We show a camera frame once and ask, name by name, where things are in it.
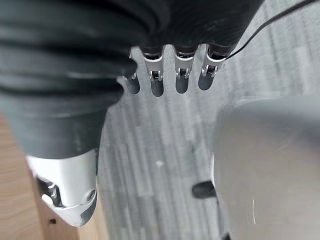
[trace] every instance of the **black fingertip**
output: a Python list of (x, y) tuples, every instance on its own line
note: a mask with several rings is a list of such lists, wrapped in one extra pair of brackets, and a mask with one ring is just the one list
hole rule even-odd
[(164, 81), (151, 81), (151, 90), (154, 96), (161, 97), (164, 94)]
[(201, 90), (205, 91), (211, 87), (213, 81), (214, 81), (214, 78), (211, 77), (210, 74), (207, 74), (206, 76), (202, 76), (202, 74), (200, 74), (198, 86)]
[(176, 77), (175, 79), (175, 89), (178, 93), (184, 94), (188, 90), (189, 78)]
[(132, 79), (132, 78), (128, 79), (127, 81), (125, 81), (125, 84), (130, 93), (132, 94), (139, 93), (140, 84), (139, 84), (138, 77), (135, 77), (135, 79)]

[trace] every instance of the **robotic arm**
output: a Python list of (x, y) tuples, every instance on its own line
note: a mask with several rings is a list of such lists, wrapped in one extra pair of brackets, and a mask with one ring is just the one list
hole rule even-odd
[(140, 90), (130, 48), (139, 46), (152, 93), (164, 93), (163, 49), (175, 51), (176, 90), (210, 88), (263, 0), (1, 0), (0, 109), (38, 181), (42, 200), (72, 226), (97, 201), (101, 131), (108, 107)]

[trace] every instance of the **wire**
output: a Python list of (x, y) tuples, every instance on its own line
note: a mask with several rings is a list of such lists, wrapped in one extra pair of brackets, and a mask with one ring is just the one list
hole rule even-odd
[(272, 24), (273, 22), (279, 20), (279, 19), (282, 19), (283, 17), (285, 16), (288, 16), (292, 13), (294, 13), (295, 11), (299, 10), (299, 9), (302, 9), (310, 4), (313, 4), (315, 2), (317, 2), (319, 0), (305, 0), (305, 1), (302, 1), (302, 2), (299, 2), (291, 7), (289, 7), (288, 9), (278, 13), (277, 15), (273, 16), (272, 18), (270, 18), (268, 21), (266, 21), (265, 23), (263, 23), (252, 35), (251, 37), (246, 41), (246, 43), (240, 47), (237, 51), (235, 51), (234, 53), (232, 53), (230, 56), (228, 56), (226, 58), (226, 60), (232, 58), (233, 56), (237, 55), (238, 53), (240, 53), (250, 42), (252, 39), (254, 39), (254, 37), (262, 30), (264, 29), (266, 26)]

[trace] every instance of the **small hole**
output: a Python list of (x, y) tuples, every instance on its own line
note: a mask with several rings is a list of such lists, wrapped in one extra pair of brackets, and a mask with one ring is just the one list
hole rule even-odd
[(57, 220), (56, 219), (50, 219), (49, 220), (49, 224), (57, 224)]

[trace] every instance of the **screw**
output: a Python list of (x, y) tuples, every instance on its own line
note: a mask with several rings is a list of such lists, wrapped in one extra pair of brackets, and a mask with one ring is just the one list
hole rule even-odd
[(95, 196), (96, 190), (92, 190), (87, 196), (86, 200), (90, 201)]

